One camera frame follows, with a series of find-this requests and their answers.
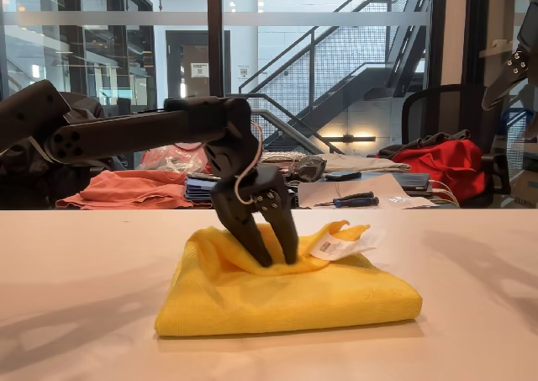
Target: folded towel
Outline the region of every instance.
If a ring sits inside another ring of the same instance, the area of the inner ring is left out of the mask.
[[[192,207],[183,197],[186,173],[168,171],[103,171],[80,193],[56,207],[81,209],[175,209]]]
[[[383,158],[366,158],[365,156],[342,156],[341,154],[320,154],[327,161],[325,172],[360,171],[360,172],[407,172],[411,167]]]
[[[363,255],[327,262],[309,254],[328,232],[354,241],[369,228],[339,221],[300,238],[298,261],[284,263],[270,225],[258,225],[275,264],[261,267],[228,232],[208,228],[185,245],[166,301],[159,336],[263,333],[365,325],[415,318],[422,298]]]

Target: blue screwdriver handle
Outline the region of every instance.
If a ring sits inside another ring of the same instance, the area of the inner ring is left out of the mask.
[[[333,203],[336,203],[336,200],[344,202],[346,200],[352,200],[354,198],[373,198],[373,192],[356,193],[356,194],[350,194],[349,196],[344,196],[343,198],[334,198]]]
[[[368,207],[368,206],[378,206],[379,198],[356,198],[355,200],[344,200],[340,201],[335,200],[335,206],[337,209],[342,207]]]

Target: laptop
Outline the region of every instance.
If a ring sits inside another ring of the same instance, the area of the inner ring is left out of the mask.
[[[399,183],[402,189],[408,191],[419,191],[425,194],[429,192],[430,186],[430,174],[429,173],[408,173],[408,172],[363,172],[360,178],[353,179],[354,181],[361,181],[362,179],[369,179],[371,177],[379,177],[381,175],[387,175],[390,173],[394,176],[394,179]]]

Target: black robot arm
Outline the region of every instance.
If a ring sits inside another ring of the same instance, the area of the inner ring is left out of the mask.
[[[483,109],[494,109],[517,84],[529,79],[538,85],[538,0],[530,0],[518,34],[517,51],[503,64],[502,71],[484,94]]]
[[[0,154],[29,138],[48,161],[73,164],[177,142],[204,143],[213,173],[222,179],[211,198],[220,221],[264,267],[272,265],[252,213],[272,225],[287,264],[297,259],[298,237],[290,198],[277,167],[258,166],[235,192],[236,176],[256,158],[251,108],[244,99],[167,99],[165,111],[69,124],[71,110],[48,81],[37,82],[0,103]]]

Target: white table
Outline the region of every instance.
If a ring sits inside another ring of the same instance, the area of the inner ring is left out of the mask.
[[[187,237],[213,211],[0,213],[1,380],[536,380],[538,212],[295,211],[386,225],[368,255],[424,297],[416,321],[157,340]]]

